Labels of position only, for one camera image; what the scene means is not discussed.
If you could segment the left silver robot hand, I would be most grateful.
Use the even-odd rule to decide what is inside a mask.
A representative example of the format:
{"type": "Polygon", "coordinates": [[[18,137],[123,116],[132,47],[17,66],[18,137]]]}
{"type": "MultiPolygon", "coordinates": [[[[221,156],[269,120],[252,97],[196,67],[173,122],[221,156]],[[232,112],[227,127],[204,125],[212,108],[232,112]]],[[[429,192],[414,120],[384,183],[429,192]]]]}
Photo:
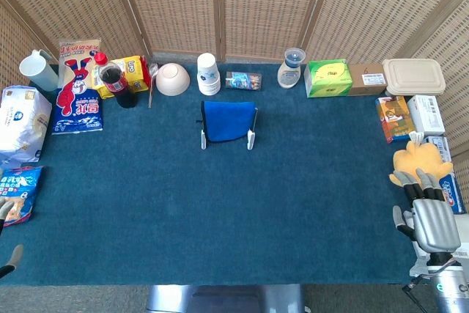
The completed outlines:
{"type": "MultiPolygon", "coordinates": [[[[9,211],[11,211],[13,205],[14,205],[13,201],[5,201],[4,199],[1,200],[0,234],[3,231],[4,222],[6,220],[6,217],[9,213],[9,211]]],[[[5,265],[1,266],[0,278],[3,278],[7,274],[15,271],[15,269],[18,267],[20,261],[22,260],[22,257],[23,257],[23,244],[19,244],[13,249],[10,260],[5,265]]]]}

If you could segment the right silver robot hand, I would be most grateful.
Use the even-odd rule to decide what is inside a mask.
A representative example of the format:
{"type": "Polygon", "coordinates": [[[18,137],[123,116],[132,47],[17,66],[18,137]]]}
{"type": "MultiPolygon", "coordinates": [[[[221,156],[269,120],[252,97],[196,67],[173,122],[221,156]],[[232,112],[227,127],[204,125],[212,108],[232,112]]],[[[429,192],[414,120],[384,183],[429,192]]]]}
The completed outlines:
{"type": "Polygon", "coordinates": [[[408,225],[400,207],[395,206],[394,225],[426,253],[452,254],[461,245],[453,211],[444,199],[436,178],[422,169],[416,169],[416,174],[414,177],[407,172],[393,172],[410,203],[413,220],[413,224],[408,225]]]}

